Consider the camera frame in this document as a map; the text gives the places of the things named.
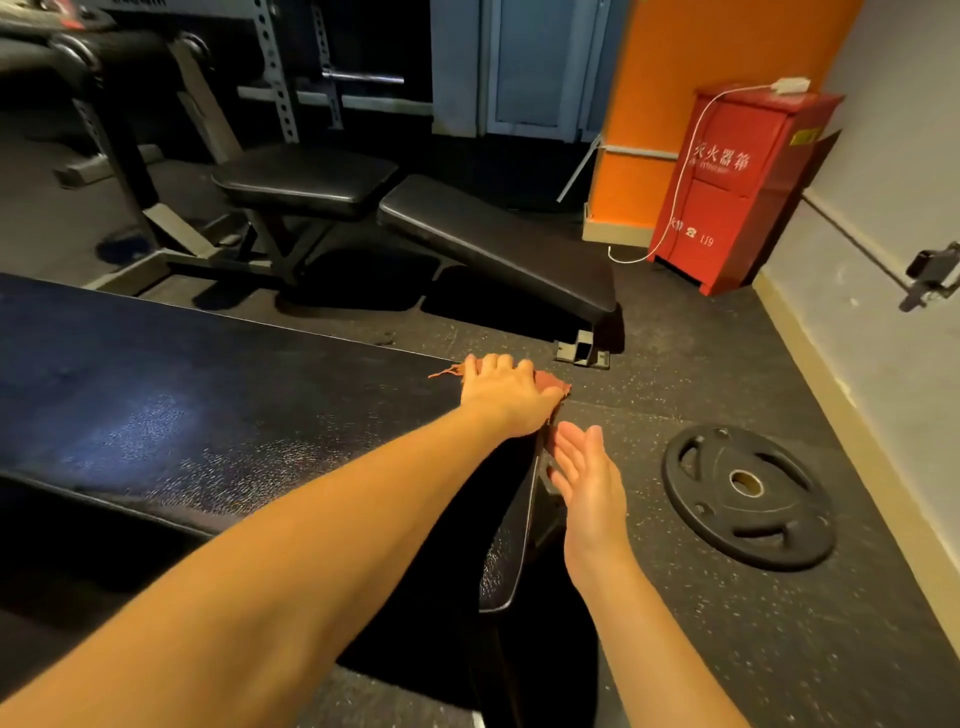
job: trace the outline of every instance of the person's left hand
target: person's left hand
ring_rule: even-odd
[[[534,363],[529,359],[523,359],[516,367],[508,353],[489,353],[482,361],[470,354],[464,360],[461,406],[486,407],[493,416],[502,417],[505,437],[536,432],[563,398],[560,387],[547,387],[542,393],[537,390]]]

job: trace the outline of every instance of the red cloth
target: red cloth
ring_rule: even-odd
[[[479,374],[480,371],[483,369],[483,359],[477,358],[476,362],[477,362],[477,374]],[[463,376],[464,365],[462,362],[460,364],[454,364],[449,369],[444,369],[442,372],[437,372],[434,375],[430,375],[428,379],[432,379],[434,376],[440,376],[440,375]],[[549,372],[541,372],[540,370],[535,371],[534,384],[537,386],[537,389],[540,390],[541,392],[544,389],[548,389],[549,387],[560,387],[562,390],[564,390],[564,397],[570,394],[571,385],[563,381],[562,379],[556,376],[553,376]]]

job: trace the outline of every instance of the person's left arm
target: person's left arm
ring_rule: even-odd
[[[502,441],[560,402],[469,357],[461,406],[261,508],[0,705],[0,724],[286,726]]]

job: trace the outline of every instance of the yellow label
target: yellow label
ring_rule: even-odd
[[[793,135],[793,138],[790,139],[790,146],[796,147],[798,144],[812,144],[820,138],[820,132],[822,131],[823,128],[821,127],[817,127],[816,129],[800,129]]]

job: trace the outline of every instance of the orange wall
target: orange wall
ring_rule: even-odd
[[[861,3],[634,0],[607,107],[605,142],[679,153],[699,85],[806,76],[816,89]],[[601,151],[590,219],[653,227],[673,164]]]

